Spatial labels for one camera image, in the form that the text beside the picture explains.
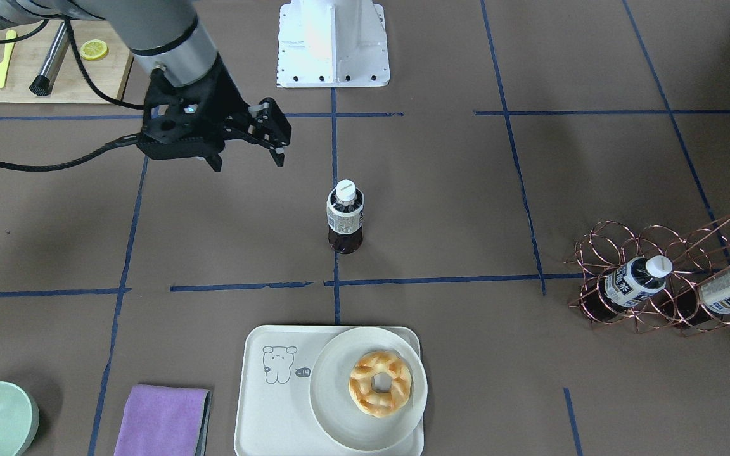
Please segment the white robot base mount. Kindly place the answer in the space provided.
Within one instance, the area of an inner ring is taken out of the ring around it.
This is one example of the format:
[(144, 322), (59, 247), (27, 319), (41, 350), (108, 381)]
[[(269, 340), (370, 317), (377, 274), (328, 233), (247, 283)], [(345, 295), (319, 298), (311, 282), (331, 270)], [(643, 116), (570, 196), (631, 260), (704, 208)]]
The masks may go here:
[(385, 87), (390, 78), (382, 5), (291, 1), (280, 7), (276, 86)]

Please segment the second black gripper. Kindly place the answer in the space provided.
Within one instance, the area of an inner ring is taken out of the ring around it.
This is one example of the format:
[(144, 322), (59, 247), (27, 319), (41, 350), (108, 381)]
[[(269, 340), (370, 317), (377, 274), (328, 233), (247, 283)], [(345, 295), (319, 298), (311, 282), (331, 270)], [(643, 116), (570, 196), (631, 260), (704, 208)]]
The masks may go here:
[[(241, 97), (220, 56), (199, 80), (175, 87), (168, 80), (170, 70), (155, 68), (150, 76), (151, 96), (177, 96), (203, 103), (203, 112), (221, 127), (221, 139), (241, 139), (269, 151), (277, 167), (284, 167), (292, 127), (274, 98), (250, 106)], [(220, 153), (200, 157), (214, 172), (221, 172)]]

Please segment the second grey robot arm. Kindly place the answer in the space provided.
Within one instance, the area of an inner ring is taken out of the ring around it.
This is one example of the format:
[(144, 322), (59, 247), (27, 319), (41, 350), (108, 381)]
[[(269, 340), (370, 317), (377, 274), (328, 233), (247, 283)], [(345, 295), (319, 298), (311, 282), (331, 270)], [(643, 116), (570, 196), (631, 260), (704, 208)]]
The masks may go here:
[(107, 142), (92, 153), (57, 165), (0, 168), (52, 172), (78, 167), (114, 148), (138, 147), (153, 160), (203, 158), (221, 170), (226, 141), (246, 141), (269, 151), (282, 167), (291, 126), (272, 98), (252, 106), (241, 97), (225, 63), (190, 1), (0, 1), (0, 30), (58, 18), (104, 20), (130, 50), (150, 85), (139, 106), (136, 134)]

